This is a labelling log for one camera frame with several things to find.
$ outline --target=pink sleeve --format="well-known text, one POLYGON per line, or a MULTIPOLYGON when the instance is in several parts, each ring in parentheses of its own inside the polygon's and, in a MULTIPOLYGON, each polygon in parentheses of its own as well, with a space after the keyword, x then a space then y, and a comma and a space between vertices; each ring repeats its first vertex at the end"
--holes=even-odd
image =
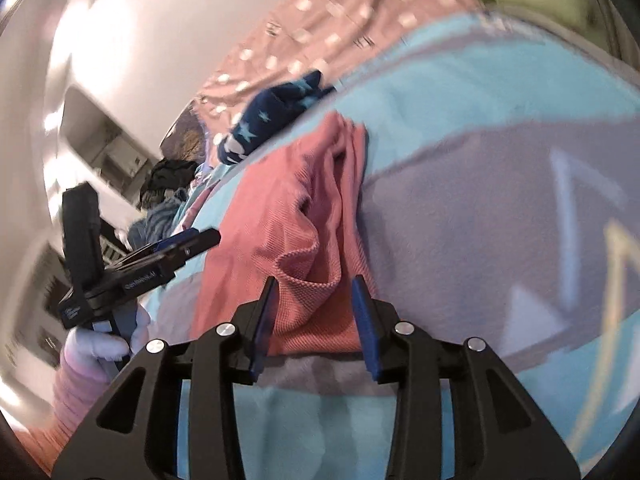
POLYGON ((67 364, 63 354, 54 385, 51 421, 43 428, 16 432, 18 440, 48 475, 51 475, 62 448, 109 386, 107 381, 78 374, 67 364))

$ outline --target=blue bedsheet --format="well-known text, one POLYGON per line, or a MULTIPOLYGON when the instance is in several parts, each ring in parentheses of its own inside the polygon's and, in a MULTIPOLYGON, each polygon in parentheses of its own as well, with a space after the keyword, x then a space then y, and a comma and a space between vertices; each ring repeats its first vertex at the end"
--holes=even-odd
MULTIPOLYGON (((193 226, 219 226, 246 165, 326 111, 364 122, 358 222, 379 296, 437 338, 487 339, 588 470, 640 393, 640 92, 570 46, 485 14, 414 32, 337 89, 220 170, 193 226)), ((203 268, 204 256, 190 260, 153 294, 156 335, 188 337, 203 268)), ((248 479, 384 478, 395 399, 357 357, 287 358, 235 391, 248 479)), ((444 436, 448 478, 450 426, 444 436)))

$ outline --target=human hand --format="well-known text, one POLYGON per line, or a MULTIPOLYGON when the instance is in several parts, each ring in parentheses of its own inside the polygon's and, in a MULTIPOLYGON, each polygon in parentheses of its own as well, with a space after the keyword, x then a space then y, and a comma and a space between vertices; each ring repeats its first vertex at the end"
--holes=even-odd
POLYGON ((138 306, 136 329, 131 335, 130 347, 123 338, 85 328, 73 328, 63 349, 67 365, 76 373, 96 381, 108 382, 107 373, 98 359, 119 361, 129 353, 137 354, 149 340, 151 318, 138 306))

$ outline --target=dark blue star-print fabric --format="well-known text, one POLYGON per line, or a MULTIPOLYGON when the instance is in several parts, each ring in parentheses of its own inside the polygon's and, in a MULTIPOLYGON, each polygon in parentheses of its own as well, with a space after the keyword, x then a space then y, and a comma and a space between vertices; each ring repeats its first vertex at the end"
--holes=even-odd
POLYGON ((322 73, 262 90, 246 107, 242 119, 218 145, 218 160, 231 166, 289 126, 320 99, 335 90, 320 88, 322 73))

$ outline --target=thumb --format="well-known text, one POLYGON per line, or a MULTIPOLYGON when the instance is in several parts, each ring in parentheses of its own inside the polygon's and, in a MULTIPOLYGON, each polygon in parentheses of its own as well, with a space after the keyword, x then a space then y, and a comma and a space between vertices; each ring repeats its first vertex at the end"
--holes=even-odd
POLYGON ((129 354, 129 345, 114 335, 80 329, 76 331, 76 350, 86 357, 119 361, 129 354))

